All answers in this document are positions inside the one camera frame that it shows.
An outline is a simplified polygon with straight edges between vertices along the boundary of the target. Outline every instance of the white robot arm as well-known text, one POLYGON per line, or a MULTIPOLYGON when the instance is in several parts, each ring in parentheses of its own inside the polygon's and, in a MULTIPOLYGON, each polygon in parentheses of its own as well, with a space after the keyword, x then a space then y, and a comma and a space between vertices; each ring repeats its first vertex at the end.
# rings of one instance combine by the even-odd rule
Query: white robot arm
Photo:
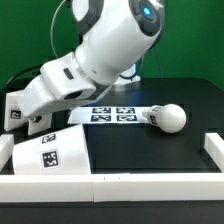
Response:
POLYGON ((69 0, 83 42, 75 52, 44 64, 19 97, 34 118, 101 99, 160 39, 163 0, 69 0))

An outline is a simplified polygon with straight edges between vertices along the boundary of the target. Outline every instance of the green backdrop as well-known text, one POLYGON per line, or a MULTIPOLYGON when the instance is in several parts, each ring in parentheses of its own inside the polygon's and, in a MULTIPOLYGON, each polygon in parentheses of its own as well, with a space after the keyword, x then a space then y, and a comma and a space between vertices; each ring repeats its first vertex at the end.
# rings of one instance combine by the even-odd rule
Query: green backdrop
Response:
MULTIPOLYGON (((162 77, 205 78, 224 89, 224 1, 165 1, 166 27, 157 45, 162 77)), ((49 30, 60 2, 0 0, 0 89, 18 71, 54 59, 49 30)), ((66 6, 56 21, 55 45, 60 56, 78 45, 66 6)), ((141 76, 160 77, 154 51, 147 53, 141 76)))

